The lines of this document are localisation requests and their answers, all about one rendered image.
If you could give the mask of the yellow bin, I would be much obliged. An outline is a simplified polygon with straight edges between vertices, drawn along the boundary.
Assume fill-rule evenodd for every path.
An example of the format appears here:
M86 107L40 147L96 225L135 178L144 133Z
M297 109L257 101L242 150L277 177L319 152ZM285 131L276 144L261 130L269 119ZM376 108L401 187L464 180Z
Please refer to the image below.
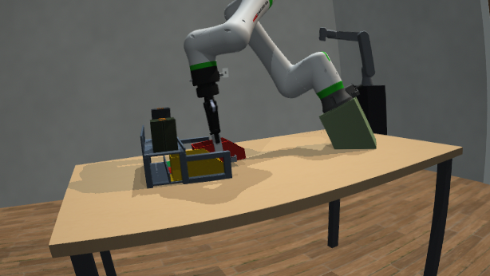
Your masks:
M204 148L187 150L188 155L195 155L201 153L209 153ZM170 157L171 156L171 157ZM180 169L180 156L179 154L170 155L170 161L172 165L173 181L181 181L181 169ZM172 158L173 157L173 158ZM219 158L209 160L188 161L188 175L189 177L200 175L212 175L212 174L224 173L223 162Z

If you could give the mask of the red bin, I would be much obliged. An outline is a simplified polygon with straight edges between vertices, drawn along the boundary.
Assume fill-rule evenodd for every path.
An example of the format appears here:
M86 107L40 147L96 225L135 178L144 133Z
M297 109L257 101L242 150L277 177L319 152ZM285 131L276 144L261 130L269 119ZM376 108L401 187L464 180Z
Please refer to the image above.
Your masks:
M224 151L230 151L231 157L237 155L237 160L245 159L244 149L239 145L231 142L230 140L226 140L221 137L221 142ZM196 144L192 144L192 150L204 148L208 152L215 152L214 144L212 140L207 140L203 142L199 142Z

